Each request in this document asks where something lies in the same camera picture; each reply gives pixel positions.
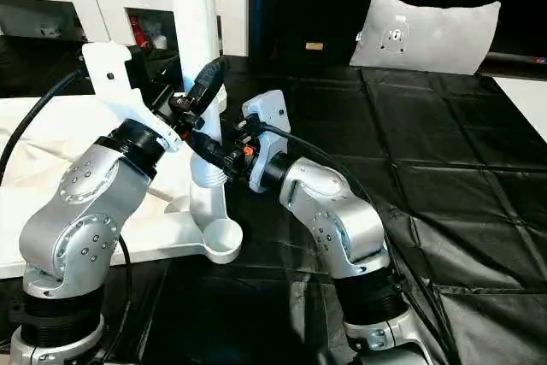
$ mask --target white bracket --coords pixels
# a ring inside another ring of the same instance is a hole
[[[258,114],[260,121],[270,126],[280,128],[284,132],[291,131],[285,98],[281,90],[271,90],[245,102],[242,107],[243,116]],[[266,164],[279,152],[287,152],[287,140],[272,132],[263,132],[259,136],[260,153],[256,164],[250,173],[249,187],[252,191],[263,192],[266,189],[260,184]]]
[[[126,46],[113,42],[88,43],[82,52],[95,94],[120,121],[132,119],[151,128],[162,136],[158,143],[166,151],[175,152],[182,147],[179,135],[148,110],[139,89],[131,88],[126,70],[131,52]]]

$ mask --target robotic arm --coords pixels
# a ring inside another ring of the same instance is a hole
[[[211,62],[186,94],[166,90],[162,104],[150,110],[138,91],[114,87],[114,79],[129,83],[127,48],[86,47],[96,91],[100,85],[125,120],[67,170],[55,196],[21,233],[25,300],[13,313],[22,325],[12,337],[10,364],[77,365],[95,355],[104,328],[103,282],[120,230],[143,201],[156,163],[184,139],[228,179],[244,178],[255,192],[279,193],[279,202],[309,229],[336,286],[350,346],[366,363],[432,365],[392,272],[374,208],[353,194],[343,175],[307,158],[290,158],[286,139],[261,129],[266,123],[290,131],[281,91],[245,103],[245,121],[219,143],[200,130],[201,115],[223,83],[222,59]],[[103,76],[93,60],[111,58],[113,50],[120,54]],[[123,96],[126,90],[130,94]],[[416,350],[407,350],[409,343]]]

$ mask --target white pole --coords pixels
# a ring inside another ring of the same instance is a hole
[[[215,0],[173,0],[173,12],[180,66],[185,90],[189,91],[202,68],[219,56]],[[202,115],[201,132],[221,141],[220,111],[216,100]],[[224,183],[226,176],[196,154],[191,158],[191,212],[198,225],[226,218]]]
[[[173,0],[180,65],[186,90],[205,64],[219,56],[215,0]]]

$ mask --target white table surface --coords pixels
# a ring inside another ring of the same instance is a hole
[[[547,142],[547,81],[503,77],[494,80]]]

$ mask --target black plastic sheet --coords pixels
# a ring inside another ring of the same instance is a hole
[[[273,88],[284,91],[292,131],[370,189],[443,302],[463,363],[547,363],[547,145],[493,80],[242,70],[226,82],[226,117]],[[311,235],[273,196],[226,191],[244,227],[241,256],[226,267],[171,265],[145,362],[350,362]]]

